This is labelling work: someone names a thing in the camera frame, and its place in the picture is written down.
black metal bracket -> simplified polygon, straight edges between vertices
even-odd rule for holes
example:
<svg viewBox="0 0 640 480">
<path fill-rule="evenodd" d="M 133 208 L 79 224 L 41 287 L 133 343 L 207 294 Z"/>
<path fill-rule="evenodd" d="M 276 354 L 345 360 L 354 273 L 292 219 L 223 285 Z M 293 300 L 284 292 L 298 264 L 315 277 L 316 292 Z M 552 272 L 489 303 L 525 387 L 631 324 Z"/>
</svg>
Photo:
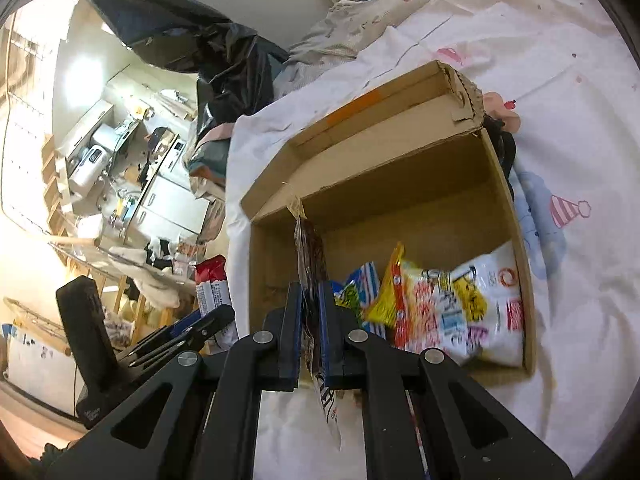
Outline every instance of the black metal bracket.
<svg viewBox="0 0 640 480">
<path fill-rule="evenodd" d="M 443 352 L 392 348 L 357 328 L 329 283 L 320 287 L 323 366 L 332 388 L 363 391 L 369 480 L 424 480 L 426 468 L 431 480 L 572 478 Z M 301 320 L 302 290 L 292 283 L 264 330 L 214 356 L 181 351 L 60 457 L 47 480 L 251 479 L 261 393 L 298 384 Z"/>
<path fill-rule="evenodd" d="M 162 327 L 115 355 L 104 328 L 102 303 L 94 280 L 79 276 L 59 288 L 56 299 L 69 346 L 84 379 L 76 412 L 87 429 L 180 352 L 203 348 L 209 337 L 235 317 L 233 308 L 223 304 L 174 338 L 170 326 Z"/>
</svg>

cardboard box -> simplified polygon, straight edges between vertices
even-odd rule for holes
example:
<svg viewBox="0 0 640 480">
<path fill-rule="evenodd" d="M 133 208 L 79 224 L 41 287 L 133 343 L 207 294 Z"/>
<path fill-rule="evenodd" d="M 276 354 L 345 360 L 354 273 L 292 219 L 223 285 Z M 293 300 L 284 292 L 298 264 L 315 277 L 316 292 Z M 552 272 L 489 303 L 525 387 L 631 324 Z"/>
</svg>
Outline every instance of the cardboard box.
<svg viewBox="0 0 640 480">
<path fill-rule="evenodd" d="M 286 208 L 297 195 L 337 281 L 368 261 L 382 278 L 398 241 L 421 267 L 453 269 L 511 240 L 525 317 L 524 368 L 477 361 L 469 367 L 485 384 L 533 374 L 529 264 L 483 118 L 476 86 L 434 61 L 290 139 L 241 203 L 252 218 L 251 330 L 284 305 L 288 283 L 298 280 L 294 218 Z"/>
</svg>

bed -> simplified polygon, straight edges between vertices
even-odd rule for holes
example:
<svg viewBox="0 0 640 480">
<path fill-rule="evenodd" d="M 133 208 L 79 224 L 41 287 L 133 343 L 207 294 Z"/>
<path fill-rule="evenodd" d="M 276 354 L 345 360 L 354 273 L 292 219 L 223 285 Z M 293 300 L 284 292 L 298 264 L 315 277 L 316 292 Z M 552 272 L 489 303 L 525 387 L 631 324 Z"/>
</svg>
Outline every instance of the bed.
<svg viewBox="0 0 640 480">
<path fill-rule="evenodd" d="M 598 0 L 431 0 L 356 59 L 240 118 L 226 195 L 240 335 L 249 309 L 244 193 L 286 139 L 432 59 L 515 100 L 522 118 L 510 182 L 534 283 L 537 371 L 490 391 L 574 475 L 601 478 L 598 468 L 631 442 L 628 412 L 623 439 L 615 440 L 620 425 L 610 432 L 640 376 L 640 72 Z M 364 478 L 362 423 L 351 396 L 340 404 L 342 449 L 321 419 L 312 391 L 265 394 L 255 477 Z M 585 468 L 608 434 L 607 445 L 612 438 L 616 445 Z"/>
</svg>

cabinet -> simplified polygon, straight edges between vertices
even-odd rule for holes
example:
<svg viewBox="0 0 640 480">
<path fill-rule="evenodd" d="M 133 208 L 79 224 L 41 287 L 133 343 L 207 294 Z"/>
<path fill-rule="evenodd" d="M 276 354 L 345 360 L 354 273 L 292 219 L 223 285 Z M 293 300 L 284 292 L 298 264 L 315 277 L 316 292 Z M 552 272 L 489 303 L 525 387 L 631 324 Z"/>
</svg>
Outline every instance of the cabinet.
<svg viewBox="0 0 640 480">
<path fill-rule="evenodd" d="M 176 241 L 178 236 L 183 240 L 196 243 L 198 234 L 192 232 L 184 227 L 181 227 L 173 222 L 168 221 L 166 218 L 162 218 L 160 215 L 150 211 L 145 207 L 139 207 L 136 214 L 133 215 L 130 224 L 130 230 L 142 234 L 146 240 L 151 240 L 153 237 L 165 238 L 167 240 Z M 135 246 L 139 244 L 136 240 L 132 240 Z"/>
<path fill-rule="evenodd" d="M 141 206 L 177 226 L 200 233 L 209 204 L 205 198 L 196 198 L 191 191 L 158 175 Z"/>
</svg>

yellow snack bag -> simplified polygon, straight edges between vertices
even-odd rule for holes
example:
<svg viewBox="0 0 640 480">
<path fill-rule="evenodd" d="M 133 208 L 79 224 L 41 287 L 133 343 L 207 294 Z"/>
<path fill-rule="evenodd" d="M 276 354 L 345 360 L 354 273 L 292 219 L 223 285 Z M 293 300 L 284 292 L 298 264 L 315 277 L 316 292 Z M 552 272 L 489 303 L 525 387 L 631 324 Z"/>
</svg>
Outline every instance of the yellow snack bag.
<svg viewBox="0 0 640 480">
<path fill-rule="evenodd" d="M 396 288 L 400 288 L 400 295 L 402 296 L 400 263 L 403 256 L 404 245 L 398 242 L 394 252 L 391 254 L 389 263 L 386 264 L 385 275 L 380 285 L 380 293 L 364 313 L 365 320 L 372 323 L 382 323 L 391 328 L 396 327 L 396 319 L 398 317 Z"/>
</svg>

